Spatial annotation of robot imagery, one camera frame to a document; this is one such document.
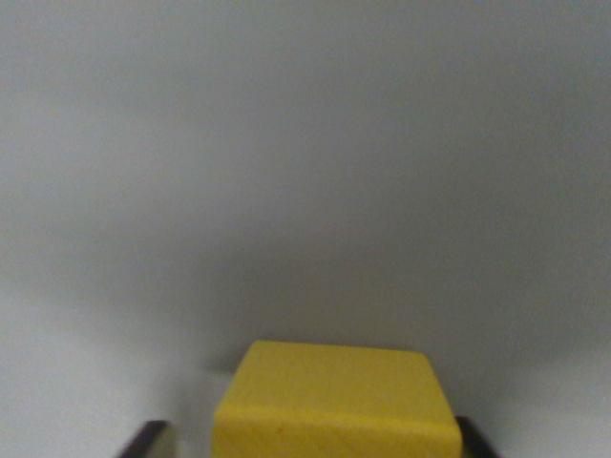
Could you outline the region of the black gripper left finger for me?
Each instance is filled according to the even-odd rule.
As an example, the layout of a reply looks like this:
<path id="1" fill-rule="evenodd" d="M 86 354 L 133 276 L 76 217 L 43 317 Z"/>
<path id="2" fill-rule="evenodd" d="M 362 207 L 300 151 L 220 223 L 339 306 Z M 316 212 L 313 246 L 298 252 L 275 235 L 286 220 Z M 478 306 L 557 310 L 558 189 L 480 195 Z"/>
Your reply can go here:
<path id="1" fill-rule="evenodd" d="M 167 420 L 145 422 L 117 458 L 177 458 L 178 435 Z"/>

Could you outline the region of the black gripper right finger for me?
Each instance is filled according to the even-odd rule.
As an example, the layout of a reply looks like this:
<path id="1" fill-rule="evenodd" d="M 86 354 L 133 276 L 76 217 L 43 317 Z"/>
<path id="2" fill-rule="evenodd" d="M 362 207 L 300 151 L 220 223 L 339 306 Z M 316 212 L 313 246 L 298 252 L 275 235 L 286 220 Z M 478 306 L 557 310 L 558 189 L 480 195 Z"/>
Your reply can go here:
<path id="1" fill-rule="evenodd" d="M 462 458 L 500 458 L 501 455 L 491 444 L 480 428 L 466 416 L 456 416 L 455 420 L 462 434 Z"/>

